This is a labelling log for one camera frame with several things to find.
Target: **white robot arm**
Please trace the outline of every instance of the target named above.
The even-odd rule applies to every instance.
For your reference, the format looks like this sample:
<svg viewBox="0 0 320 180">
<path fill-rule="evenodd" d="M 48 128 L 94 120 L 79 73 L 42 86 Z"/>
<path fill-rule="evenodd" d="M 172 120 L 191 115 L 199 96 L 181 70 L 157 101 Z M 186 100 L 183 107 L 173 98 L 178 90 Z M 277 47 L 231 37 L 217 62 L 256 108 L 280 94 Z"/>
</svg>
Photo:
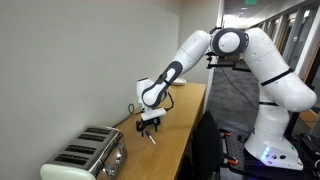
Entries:
<svg viewBox="0 0 320 180">
<path fill-rule="evenodd" d="M 317 97 L 284 62 L 272 40 L 260 28 L 245 32 L 233 28 L 215 29 L 210 33 L 195 31 L 154 83 L 148 79 L 138 82 L 140 103 L 146 108 L 156 108 L 171 83 L 206 53 L 217 56 L 241 53 L 260 83 L 259 112 L 255 129 L 245 143 L 247 151 L 267 166 L 301 170 L 303 165 L 297 151 L 283 137 L 289 122 L 287 110 L 305 111 L 315 104 Z"/>
</svg>

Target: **floor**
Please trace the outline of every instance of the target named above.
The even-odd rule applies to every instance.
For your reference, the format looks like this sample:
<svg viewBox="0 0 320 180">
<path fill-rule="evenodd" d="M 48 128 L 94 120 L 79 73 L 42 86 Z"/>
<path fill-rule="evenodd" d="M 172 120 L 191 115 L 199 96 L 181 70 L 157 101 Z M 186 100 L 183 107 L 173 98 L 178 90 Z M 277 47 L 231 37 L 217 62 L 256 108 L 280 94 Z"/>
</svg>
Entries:
<svg viewBox="0 0 320 180">
<path fill-rule="evenodd" d="M 219 64 L 230 61 L 219 60 Z M 248 68 L 244 61 L 237 67 Z M 246 124 L 253 128 L 258 113 L 259 88 L 258 81 L 250 72 L 234 71 L 231 68 L 216 68 L 207 110 L 215 120 Z M 293 129 L 293 134 L 309 132 L 310 128 L 300 119 Z"/>
</svg>

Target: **silver toaster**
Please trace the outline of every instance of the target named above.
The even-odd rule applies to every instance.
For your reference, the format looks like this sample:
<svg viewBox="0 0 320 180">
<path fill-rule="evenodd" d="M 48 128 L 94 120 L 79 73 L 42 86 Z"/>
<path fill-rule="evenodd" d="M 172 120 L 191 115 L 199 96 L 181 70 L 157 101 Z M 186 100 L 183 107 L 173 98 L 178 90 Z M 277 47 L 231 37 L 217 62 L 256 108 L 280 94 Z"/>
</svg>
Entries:
<svg viewBox="0 0 320 180">
<path fill-rule="evenodd" d="M 88 126 L 41 166 L 42 180 L 112 180 L 127 158 L 123 134 Z"/>
</svg>

